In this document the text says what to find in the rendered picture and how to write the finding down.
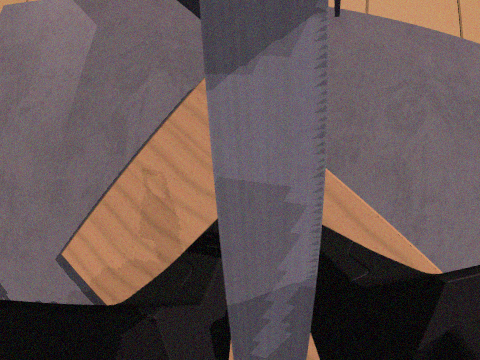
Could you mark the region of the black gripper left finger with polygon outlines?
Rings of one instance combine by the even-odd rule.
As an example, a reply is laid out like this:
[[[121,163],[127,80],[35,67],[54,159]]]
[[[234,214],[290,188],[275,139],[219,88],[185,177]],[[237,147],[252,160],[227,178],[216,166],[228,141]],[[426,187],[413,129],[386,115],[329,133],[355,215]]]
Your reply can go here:
[[[217,219],[115,305],[0,300],[0,360],[229,360]]]

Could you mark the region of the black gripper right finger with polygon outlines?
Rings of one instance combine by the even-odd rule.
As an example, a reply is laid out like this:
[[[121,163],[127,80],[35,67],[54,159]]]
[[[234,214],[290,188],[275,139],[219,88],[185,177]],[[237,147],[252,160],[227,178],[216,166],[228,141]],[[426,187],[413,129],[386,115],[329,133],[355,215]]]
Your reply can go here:
[[[320,360],[431,360],[480,319],[480,265],[427,273],[321,224],[311,335]]]

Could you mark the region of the wooden cutting board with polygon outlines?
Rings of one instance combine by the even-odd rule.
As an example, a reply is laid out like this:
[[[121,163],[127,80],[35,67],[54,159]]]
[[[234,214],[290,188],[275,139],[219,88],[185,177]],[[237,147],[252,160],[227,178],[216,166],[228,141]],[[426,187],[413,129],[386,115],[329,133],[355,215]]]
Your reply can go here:
[[[61,253],[105,304],[151,283],[217,219],[207,104],[204,77]],[[443,273],[328,169],[321,224],[397,263]]]

